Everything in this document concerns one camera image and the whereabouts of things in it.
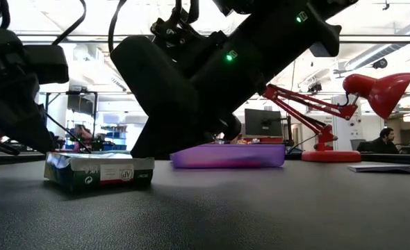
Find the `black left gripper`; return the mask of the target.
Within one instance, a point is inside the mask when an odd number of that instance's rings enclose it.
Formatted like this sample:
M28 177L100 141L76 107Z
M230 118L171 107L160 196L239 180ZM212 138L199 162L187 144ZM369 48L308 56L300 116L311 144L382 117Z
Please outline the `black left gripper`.
M35 102L38 76L22 41L0 29L0 115L30 115L6 124L0 120L0 136L7 136L40 153L54 150L54 140L45 124L44 105Z

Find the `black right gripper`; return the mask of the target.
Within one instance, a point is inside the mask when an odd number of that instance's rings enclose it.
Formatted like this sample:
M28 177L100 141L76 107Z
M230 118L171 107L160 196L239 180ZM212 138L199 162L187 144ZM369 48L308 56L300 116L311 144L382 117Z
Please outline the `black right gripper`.
M214 48L197 71L197 89L207 117L152 114L131 150L133 158L167 158L171 153L213 141L218 133L231 141L242 124L233 112L271 79L269 32L214 32L206 39Z

